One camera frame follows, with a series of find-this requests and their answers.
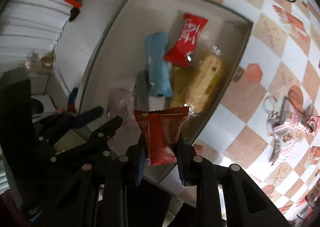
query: snack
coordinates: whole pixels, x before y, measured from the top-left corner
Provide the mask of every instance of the snack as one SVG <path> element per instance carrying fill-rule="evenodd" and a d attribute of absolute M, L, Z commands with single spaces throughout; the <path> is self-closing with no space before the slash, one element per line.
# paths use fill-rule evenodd
<path fill-rule="evenodd" d="M 280 123 L 281 125 L 273 128 L 274 132 L 291 126 L 316 136 L 319 131 L 320 116 L 304 116 L 285 98 L 282 105 Z"/>
<path fill-rule="evenodd" d="M 186 95 L 186 104 L 194 113 L 202 112 L 210 102 L 210 95 L 217 87 L 219 80 L 223 76 L 222 61 L 209 50 L 205 51 L 195 75 L 192 77 L 188 93 Z"/>
<path fill-rule="evenodd" d="M 294 145 L 295 141 L 293 130 L 285 129 L 275 134 L 273 153 L 270 157 L 272 165 L 292 159 Z"/>
<path fill-rule="evenodd" d="M 173 146 L 188 113 L 188 106 L 153 112 L 134 111 L 146 142 L 147 164 L 156 166 L 176 162 Z"/>
<path fill-rule="evenodd" d="M 189 68 L 173 67 L 173 97 L 170 107 L 184 106 L 186 103 L 192 72 Z"/>
<path fill-rule="evenodd" d="M 294 138 L 296 142 L 300 142 L 306 136 L 306 133 L 302 130 L 294 129 Z"/>
<path fill-rule="evenodd" d="M 146 37 L 146 53 L 148 57 L 150 96 L 171 97 L 172 89 L 167 62 L 163 61 L 165 48 L 168 44 L 168 34 L 158 32 Z"/>
<path fill-rule="evenodd" d="M 312 208 L 316 208 L 320 201 L 320 181 L 318 180 L 309 193 L 306 195 L 306 201 Z"/>
<path fill-rule="evenodd" d="M 190 67 L 192 65 L 192 54 L 198 39 L 198 33 L 201 32 L 208 20 L 189 13 L 183 15 L 184 28 L 179 40 L 164 55 L 163 59 L 171 62 L 173 65 Z"/>

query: red candy bar wrapper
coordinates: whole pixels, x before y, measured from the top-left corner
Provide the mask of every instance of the red candy bar wrapper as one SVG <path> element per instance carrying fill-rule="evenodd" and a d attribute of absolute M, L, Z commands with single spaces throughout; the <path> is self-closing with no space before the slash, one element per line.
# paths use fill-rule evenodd
<path fill-rule="evenodd" d="M 192 65 L 191 59 L 198 39 L 198 33 L 203 30 L 208 19 L 189 13 L 185 13 L 183 18 L 184 28 L 180 38 L 169 52 L 164 55 L 163 59 L 171 62 L 173 65 L 190 67 Z"/>
<path fill-rule="evenodd" d="M 173 146 L 178 141 L 182 124 L 188 114 L 188 106 L 153 112 L 134 111 L 146 142 L 148 165 L 176 162 Z"/>
<path fill-rule="evenodd" d="M 291 126 L 316 136 L 319 131 L 320 116 L 304 116 L 286 98 L 282 105 L 280 122 L 282 124 L 274 127 L 274 132 Z"/>

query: black device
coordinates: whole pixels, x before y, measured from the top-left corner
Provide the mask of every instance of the black device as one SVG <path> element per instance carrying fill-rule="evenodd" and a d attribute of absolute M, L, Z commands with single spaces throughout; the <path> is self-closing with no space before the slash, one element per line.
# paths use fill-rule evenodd
<path fill-rule="evenodd" d="M 100 108 L 93 109 L 88 120 L 100 113 Z M 142 179 L 143 135 L 124 156 L 111 160 L 107 142 L 122 123 L 116 117 L 94 131 L 86 144 L 55 154 L 52 145 L 59 136 L 86 122 L 83 114 L 78 116 L 52 115 L 33 125 L 27 72 L 16 69 L 0 79 L 0 143 L 24 204 L 36 204 L 42 211 L 35 227 L 96 227 L 97 217 L 102 226 L 127 227 L 126 187 L 137 186 Z M 290 226 L 239 165 L 226 168 L 197 156 L 181 134 L 174 149 L 182 184 L 197 186 L 197 226 L 222 226 L 218 184 L 223 188 L 228 227 Z M 97 215 L 102 184 L 102 214 Z"/>

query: checkered tablecloth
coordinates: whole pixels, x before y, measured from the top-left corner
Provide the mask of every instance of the checkered tablecloth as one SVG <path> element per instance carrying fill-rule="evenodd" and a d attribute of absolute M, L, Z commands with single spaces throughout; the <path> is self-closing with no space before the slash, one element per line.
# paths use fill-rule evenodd
<path fill-rule="evenodd" d="M 320 111 L 320 10 L 314 0 L 211 0 L 254 23 L 237 76 L 195 142 L 197 153 L 215 164 L 237 163 L 265 190 L 285 216 L 319 179 L 314 152 L 320 136 L 296 138 L 293 159 L 271 165 L 273 138 L 266 131 L 263 100 L 279 89 L 300 89 L 301 107 Z M 195 187 L 175 187 L 174 169 L 161 183 L 195 203 Z"/>

